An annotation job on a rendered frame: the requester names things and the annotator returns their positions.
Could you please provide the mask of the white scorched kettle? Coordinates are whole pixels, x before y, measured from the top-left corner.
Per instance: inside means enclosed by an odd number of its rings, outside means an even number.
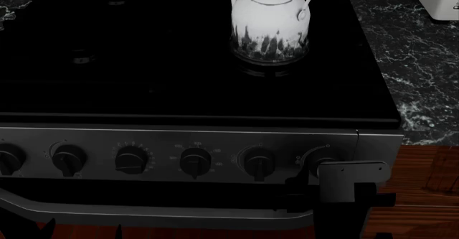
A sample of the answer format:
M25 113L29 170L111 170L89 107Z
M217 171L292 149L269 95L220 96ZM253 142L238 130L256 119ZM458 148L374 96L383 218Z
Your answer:
M229 47L261 66L287 65L308 54L311 0L231 0Z

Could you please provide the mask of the black stove knob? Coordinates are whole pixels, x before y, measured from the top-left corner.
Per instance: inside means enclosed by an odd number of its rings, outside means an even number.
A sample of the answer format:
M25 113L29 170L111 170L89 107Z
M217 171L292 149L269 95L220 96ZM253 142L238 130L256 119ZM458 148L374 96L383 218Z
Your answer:
M180 169L194 180L206 174L211 167L212 157L207 150L202 148L188 148L181 153Z
M73 177L82 170L86 161L87 154L74 145L59 146L52 155L52 163L63 177Z
M13 144L0 144L0 173L11 176L26 161L24 150Z
M341 158L338 154L335 154L334 152L331 152L329 154L313 152L308 155L308 170L312 176L318 178L318 166L324 162L330 161L341 161Z
M124 174L142 174L148 161L147 153L137 146L124 146L115 157L115 170Z
M256 182L264 182L275 171L275 155L265 148L251 148L244 156L243 167Z

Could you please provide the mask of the black gas burner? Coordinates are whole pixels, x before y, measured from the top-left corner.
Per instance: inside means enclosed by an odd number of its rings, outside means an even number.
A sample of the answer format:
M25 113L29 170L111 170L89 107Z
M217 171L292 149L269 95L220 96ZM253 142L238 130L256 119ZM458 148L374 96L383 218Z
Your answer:
M288 65L257 65L251 62L237 62L237 66L241 72L254 77L276 78L289 75L293 68Z

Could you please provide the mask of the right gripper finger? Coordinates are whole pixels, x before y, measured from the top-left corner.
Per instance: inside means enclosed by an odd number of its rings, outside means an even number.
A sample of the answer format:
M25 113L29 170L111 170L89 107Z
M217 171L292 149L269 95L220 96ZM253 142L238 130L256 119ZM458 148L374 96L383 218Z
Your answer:
M316 204L317 189L309 185L309 177L292 177L285 181L288 187L285 196L288 213L301 213L312 210Z
M391 167L383 161L329 161L318 165L319 197L322 203L355 202L356 183L389 180Z

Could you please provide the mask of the wooden cabinet front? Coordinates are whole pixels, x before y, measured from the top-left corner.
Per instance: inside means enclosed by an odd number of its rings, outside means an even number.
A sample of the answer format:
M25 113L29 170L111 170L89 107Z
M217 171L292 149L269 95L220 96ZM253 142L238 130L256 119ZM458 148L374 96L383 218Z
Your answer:
M401 146L379 191L396 203L373 208L363 239L459 239L459 146Z

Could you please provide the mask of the black and steel stove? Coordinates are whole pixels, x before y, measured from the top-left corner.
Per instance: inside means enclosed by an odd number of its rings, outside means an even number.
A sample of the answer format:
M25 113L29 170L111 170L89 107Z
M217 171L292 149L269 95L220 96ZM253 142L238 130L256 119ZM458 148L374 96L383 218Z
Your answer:
M230 51L230 0L30 0L0 31L0 144L26 161L0 189L35 202L286 210L285 181L309 177L313 152L383 161L401 146L401 117L350 0L311 0L308 54L289 75L241 72ZM87 154L63 177L59 146ZM124 146L142 174L115 170ZM194 180L181 153L202 148ZM256 182L251 148L275 155Z

